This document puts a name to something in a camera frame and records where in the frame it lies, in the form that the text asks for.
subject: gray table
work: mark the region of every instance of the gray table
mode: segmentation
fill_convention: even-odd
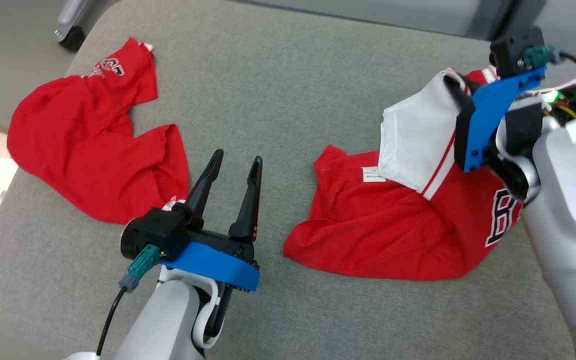
[[[99,20],[69,74],[87,74],[130,36],[152,43],[158,100],[131,116],[137,133],[176,123],[192,180],[217,148],[221,174],[206,228],[227,231],[256,155],[264,160],[256,294],[233,295],[217,360],[562,359],[565,324],[516,227],[465,278],[350,278],[282,257],[307,218],[312,162],[328,144],[377,150],[382,110],[448,66],[487,65],[472,39],[220,0],[123,0]],[[547,84],[576,76],[573,66]],[[122,227],[100,223],[19,171],[0,209],[0,324],[60,351],[93,350],[128,261]],[[119,347],[154,289],[125,296],[106,343]]]

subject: yellow wire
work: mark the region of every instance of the yellow wire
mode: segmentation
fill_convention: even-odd
[[[564,112],[567,112],[567,114],[569,114],[569,116],[572,116],[573,119],[576,119],[576,112],[572,111],[571,109],[568,109],[566,106],[563,105],[559,105],[559,104],[553,104],[555,107],[558,107],[559,109],[562,109]]]

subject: caster wheel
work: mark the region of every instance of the caster wheel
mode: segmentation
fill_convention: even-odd
[[[78,51],[82,47],[84,40],[86,40],[84,30],[79,26],[73,26],[68,31],[66,37],[59,42],[59,45],[68,51],[74,52]]]

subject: blue plastic strip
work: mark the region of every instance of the blue plastic strip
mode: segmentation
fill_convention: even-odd
[[[258,269],[237,257],[194,241],[188,243],[176,260],[162,260],[159,263],[251,292],[256,292],[259,285]]]
[[[466,143],[465,173],[482,166],[484,147],[489,144],[510,105],[521,93],[538,87],[545,75],[546,66],[491,82],[475,92],[472,97],[475,111],[470,117]]]

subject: green light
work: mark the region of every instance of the green light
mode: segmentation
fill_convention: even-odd
[[[558,98],[560,98],[560,92],[557,90],[548,91],[545,94],[543,94],[542,96],[543,96],[543,100],[546,103],[554,103],[555,101],[557,101]]]

